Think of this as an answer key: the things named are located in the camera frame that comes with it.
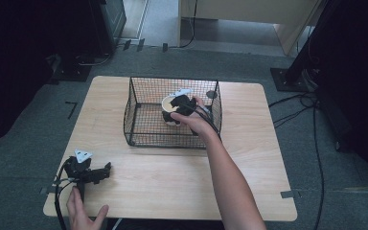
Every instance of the black wire mesh basket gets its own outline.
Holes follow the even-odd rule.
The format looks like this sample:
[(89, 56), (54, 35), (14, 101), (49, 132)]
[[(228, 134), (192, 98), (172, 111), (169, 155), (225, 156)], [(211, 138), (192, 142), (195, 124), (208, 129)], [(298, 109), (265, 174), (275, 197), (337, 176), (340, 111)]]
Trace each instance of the black wire mesh basket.
[(163, 119), (162, 101), (171, 93), (191, 88), (187, 96), (199, 96), (219, 130), (222, 123), (219, 82), (132, 77), (124, 117), (126, 141), (134, 147), (205, 149), (187, 126), (169, 126)]

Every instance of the floor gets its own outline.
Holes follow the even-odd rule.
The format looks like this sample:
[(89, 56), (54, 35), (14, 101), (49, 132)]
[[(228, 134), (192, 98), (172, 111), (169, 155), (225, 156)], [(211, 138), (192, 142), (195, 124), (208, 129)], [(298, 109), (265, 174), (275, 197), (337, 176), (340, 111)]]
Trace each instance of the floor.
[[(182, 19), (178, 44), (178, 0), (124, 0), (126, 25), (122, 40), (145, 45), (177, 47), (189, 44), (193, 36), (193, 21)], [(306, 42), (310, 27), (301, 35), (298, 44), (288, 54), (296, 57)], [(285, 54), (272, 24), (227, 20), (195, 20), (195, 39), (185, 49), (247, 53), (284, 57)]]

